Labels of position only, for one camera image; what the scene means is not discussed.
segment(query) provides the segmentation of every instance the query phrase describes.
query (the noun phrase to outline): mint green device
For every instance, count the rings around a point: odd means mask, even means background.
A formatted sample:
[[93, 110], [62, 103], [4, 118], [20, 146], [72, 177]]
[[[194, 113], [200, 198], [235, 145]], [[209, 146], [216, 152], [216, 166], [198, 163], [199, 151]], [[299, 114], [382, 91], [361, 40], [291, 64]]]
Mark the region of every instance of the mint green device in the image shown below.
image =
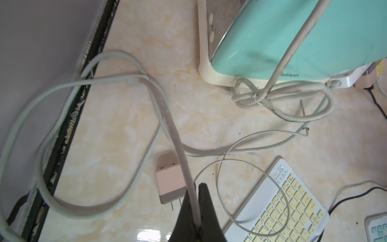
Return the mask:
[[[206, 1], [212, 68], [268, 80], [317, 0], [230, 2]], [[387, 0], [333, 0], [279, 80], [326, 80], [386, 56]]]

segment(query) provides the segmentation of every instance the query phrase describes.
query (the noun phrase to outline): black cable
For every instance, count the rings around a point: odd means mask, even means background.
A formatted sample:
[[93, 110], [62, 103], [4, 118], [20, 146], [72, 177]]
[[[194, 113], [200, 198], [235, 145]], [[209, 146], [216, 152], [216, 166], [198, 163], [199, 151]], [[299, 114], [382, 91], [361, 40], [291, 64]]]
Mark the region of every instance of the black cable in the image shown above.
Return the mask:
[[9, 214], [9, 217], [7, 219], [7, 223], [9, 225], [11, 225], [14, 221], [15, 221], [15, 218], [16, 218], [16, 215], [17, 213], [19, 212], [19, 209], [20, 207], [27, 202], [27, 198], [28, 198], [28, 194], [27, 193], [26, 195], [22, 196], [21, 198], [19, 198], [19, 200], [16, 202], [14, 208], [12, 209], [11, 213]]
[[[336, 204], [328, 211], [329, 215], [331, 215], [331, 213], [332, 213], [332, 212], [333, 212], [340, 204], [342, 204], [343, 202], [348, 201], [348, 200], [352, 200], [352, 199], [355, 199], [355, 198], [363, 197], [363, 196], [367, 195], [368, 193], [372, 192], [372, 191], [375, 190], [375, 189], [380, 189], [380, 190], [383, 190], [383, 191], [387, 192], [386, 189], [381, 188], [381, 187], [373, 187], [373, 188], [370, 188], [370, 189], [369, 189], [368, 191], [366, 191], [365, 193], [362, 193], [362, 194], [360, 194], [360, 195], [353, 196], [353, 197], [348, 197], [348, 198], [345, 198], [345, 199], [339, 201], [338, 203], [336, 203]], [[322, 235], [323, 235], [323, 234], [324, 234], [324, 230], [321, 232], [321, 235], [319, 236], [319, 239], [317, 240], [317, 242], [320, 242], [320, 241], [321, 241]]]
[[378, 108], [379, 108], [379, 110], [382, 112], [384, 118], [387, 119], [386, 113], [383, 111], [383, 109], [382, 109], [382, 107], [379, 105], [379, 103], [376, 102], [375, 96], [374, 96], [373, 93], [372, 93], [373, 85], [370, 86], [369, 88], [364, 88], [364, 89], [367, 90], [367, 91], [371, 94], [373, 103], [374, 103], [376, 106], [378, 106]]

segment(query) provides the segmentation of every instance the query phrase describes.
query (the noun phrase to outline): white keyboard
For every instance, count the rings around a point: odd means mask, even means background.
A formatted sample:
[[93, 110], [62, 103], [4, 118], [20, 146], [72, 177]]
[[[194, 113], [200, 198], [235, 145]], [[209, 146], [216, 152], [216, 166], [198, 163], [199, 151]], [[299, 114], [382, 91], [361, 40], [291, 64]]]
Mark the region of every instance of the white keyboard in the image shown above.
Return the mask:
[[[310, 242], [327, 226], [329, 214], [309, 191], [301, 179], [282, 158], [278, 158], [268, 171], [283, 188], [290, 205], [287, 228], [278, 236], [259, 237], [238, 228], [231, 221], [223, 230], [229, 242]], [[286, 222], [288, 211], [285, 199], [277, 186], [263, 177], [251, 192], [234, 219], [253, 232], [271, 234]]]

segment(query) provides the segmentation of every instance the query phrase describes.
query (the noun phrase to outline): black edge strip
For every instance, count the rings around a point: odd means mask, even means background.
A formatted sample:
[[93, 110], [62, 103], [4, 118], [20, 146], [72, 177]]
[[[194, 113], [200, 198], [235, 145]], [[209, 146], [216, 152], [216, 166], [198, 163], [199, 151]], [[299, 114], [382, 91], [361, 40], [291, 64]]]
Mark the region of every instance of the black edge strip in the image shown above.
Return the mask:
[[[115, 13], [117, 11], [119, 1], [120, 0], [107, 0], [86, 60], [84, 62], [84, 67], [92, 58], [102, 52]], [[86, 100], [89, 89], [90, 85], [82, 86], [74, 98], [67, 117], [60, 128], [57, 140], [48, 160], [48, 164], [44, 173], [44, 179], [51, 194], [54, 194], [57, 187], [59, 177], [75, 133], [75, 129], [79, 122], [80, 114], [83, 110], [83, 103]], [[48, 205], [43, 201], [40, 193], [38, 192], [28, 214], [28, 218], [21, 235], [22, 238], [29, 242], [38, 241], [48, 213], [48, 209]]]

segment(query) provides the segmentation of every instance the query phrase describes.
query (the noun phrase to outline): beige marble surface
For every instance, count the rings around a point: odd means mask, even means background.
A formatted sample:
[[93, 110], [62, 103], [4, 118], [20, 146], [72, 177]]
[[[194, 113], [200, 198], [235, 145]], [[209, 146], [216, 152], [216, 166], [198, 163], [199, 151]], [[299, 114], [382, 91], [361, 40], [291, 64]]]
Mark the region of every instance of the beige marble surface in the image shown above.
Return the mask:
[[[235, 142], [268, 129], [296, 130], [265, 109], [243, 110], [231, 101], [229, 89], [203, 81], [199, 65], [197, 3], [179, 0], [121, 0], [105, 50], [124, 50], [142, 62], [166, 90], [170, 110], [184, 143], [201, 149]], [[135, 68], [124, 60], [99, 65], [104, 76]], [[310, 136], [298, 137], [275, 150], [238, 157], [268, 169], [283, 156], [325, 208], [336, 191], [363, 180], [387, 184], [387, 121], [368, 93], [354, 88], [335, 90], [337, 109], [310, 124]], [[376, 98], [387, 110], [378, 88]], [[319, 98], [306, 102], [311, 112]], [[78, 205], [100, 204], [121, 193], [129, 182], [157, 125], [143, 86], [126, 83], [91, 87], [55, 195]], [[296, 112], [298, 103], [282, 103]], [[284, 134], [256, 145], [280, 141]], [[178, 203], [161, 205], [155, 182], [156, 161], [172, 150], [163, 136], [141, 175], [138, 186], [121, 208], [103, 217], [73, 220], [49, 210], [40, 242], [167, 241], [178, 215]], [[218, 157], [192, 158], [193, 176]], [[215, 189], [215, 168], [201, 182], [209, 185], [221, 226], [228, 221]], [[234, 211], [262, 175], [244, 165], [224, 166], [221, 192]], [[352, 188], [340, 198], [359, 194], [370, 185]], [[331, 216], [323, 241], [365, 241], [364, 219], [387, 211], [387, 193], [374, 191], [340, 206]]]

